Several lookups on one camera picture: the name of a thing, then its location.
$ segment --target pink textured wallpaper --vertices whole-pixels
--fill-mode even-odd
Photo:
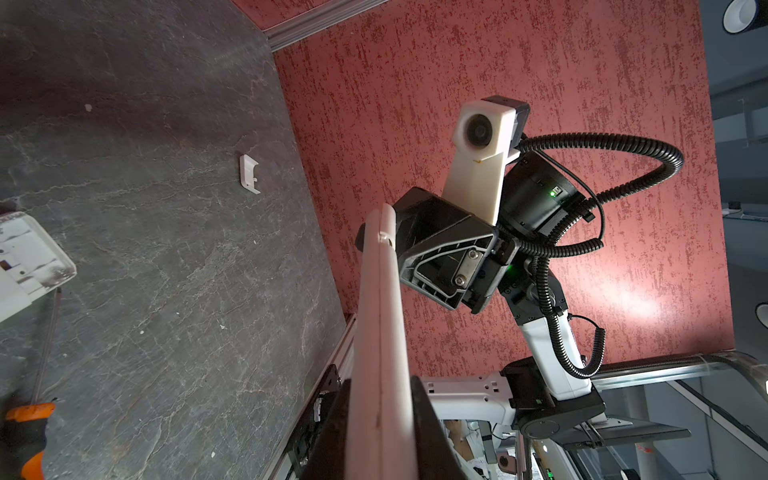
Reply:
[[[356,309],[364,216],[412,186],[439,193],[463,102],[530,102],[529,135],[656,137],[686,157],[659,187],[608,204],[606,247],[553,260],[571,310],[607,330],[606,360],[733,346],[713,128],[696,2],[391,0],[276,53],[336,286]],[[552,151],[595,190],[657,165],[628,154]],[[579,224],[564,240],[594,236]],[[411,370],[489,372],[529,355],[497,296],[480,315],[411,290]],[[575,321],[584,353],[591,327]]]
[[[328,0],[232,0],[262,30],[289,20]]]

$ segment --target screwdriver handle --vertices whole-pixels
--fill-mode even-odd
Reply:
[[[5,441],[16,474],[23,480],[44,480],[45,426],[55,409],[53,403],[41,403],[17,407],[5,414]]]

